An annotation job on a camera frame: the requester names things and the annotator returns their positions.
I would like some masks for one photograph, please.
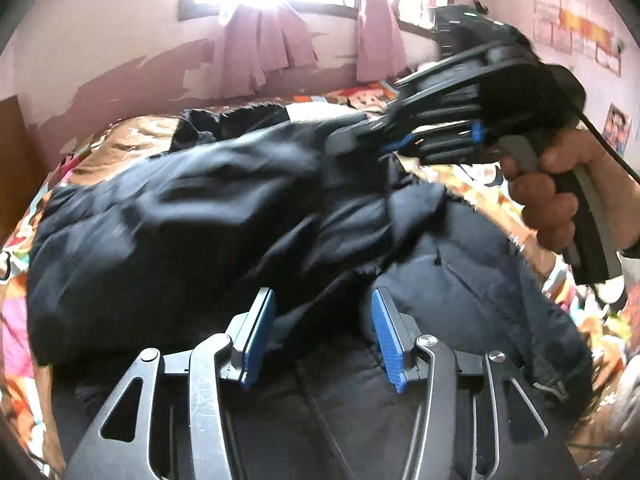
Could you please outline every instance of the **picture of people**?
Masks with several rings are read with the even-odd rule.
[[[630,131],[631,121],[628,115],[622,113],[619,108],[612,104],[609,107],[607,122],[604,124],[602,136],[609,143],[609,146],[616,150],[617,154],[623,155],[625,153]]]

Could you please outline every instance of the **hand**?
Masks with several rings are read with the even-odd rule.
[[[550,174],[564,173],[576,164],[585,164],[591,174],[616,248],[633,245],[640,236],[640,186],[590,132],[573,128],[561,130],[540,156],[540,168],[545,173],[522,173],[510,156],[500,161],[510,180],[511,197],[524,206],[522,219],[538,230],[538,243],[561,252],[574,237],[578,199],[572,193],[556,193]]]

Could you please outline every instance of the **metal bolt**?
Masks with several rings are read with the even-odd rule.
[[[436,336],[433,335],[421,335],[418,338],[418,344],[423,345],[423,346],[436,346],[438,344],[438,338]]]
[[[491,350],[489,352],[489,359],[491,359],[491,361],[493,361],[494,363],[503,363],[506,357],[499,350]]]
[[[142,359],[145,363],[153,361],[156,357],[158,357],[158,350],[156,350],[155,348],[145,348],[142,352],[140,352],[140,359]]]

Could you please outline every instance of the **bed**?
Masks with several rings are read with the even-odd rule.
[[[309,120],[344,113],[348,108],[379,113],[394,96],[393,89],[385,82],[380,82],[324,96],[294,96],[260,102],[287,105],[292,120]],[[246,102],[210,110],[226,112],[241,104]],[[119,121],[104,132],[90,136],[49,174],[4,246],[10,262],[10,279],[0,285],[0,406],[20,444],[39,464],[44,474],[52,478],[56,472],[64,470],[68,450],[63,453],[52,410],[52,369],[39,367],[33,362],[26,330],[26,276],[29,252],[38,222],[54,186],[64,186],[66,183],[95,184],[111,178],[140,158],[164,152],[169,148],[178,121],[178,116],[136,117]],[[401,160],[408,171],[413,171],[425,180],[443,182],[452,192],[463,196],[476,209],[492,218],[521,245],[541,283],[551,279],[552,275],[553,287],[549,286],[549,295],[558,303],[567,302],[572,287],[575,289],[575,285],[571,284],[570,272],[565,269],[564,277],[559,277],[558,273],[553,275],[557,266],[555,255],[537,245],[534,233],[520,219],[519,207],[500,189],[487,188],[473,179],[464,178],[450,166],[421,168],[415,160]],[[596,327],[584,330],[597,332]],[[607,376],[603,378],[606,383],[610,382],[610,376],[622,373],[624,366],[621,354],[616,354],[613,350],[607,354],[610,366],[606,368]],[[587,443],[593,440],[589,435],[582,437]],[[591,458],[593,453],[581,457],[585,461]]]

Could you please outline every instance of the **blue rubber pad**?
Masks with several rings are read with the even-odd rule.
[[[249,343],[242,356],[242,376],[240,377],[240,384],[242,384],[242,387],[245,389],[248,389],[258,380],[260,368],[262,367],[262,359],[267,349],[267,341],[269,340],[269,334],[275,316],[275,294],[270,290],[264,299],[260,314],[255,323],[254,331],[249,338]]]
[[[402,364],[402,347],[391,323],[385,302],[377,290],[374,290],[371,295],[371,317],[378,336],[382,358],[385,361],[386,375],[396,387],[396,391],[401,394],[406,390],[407,384]]]

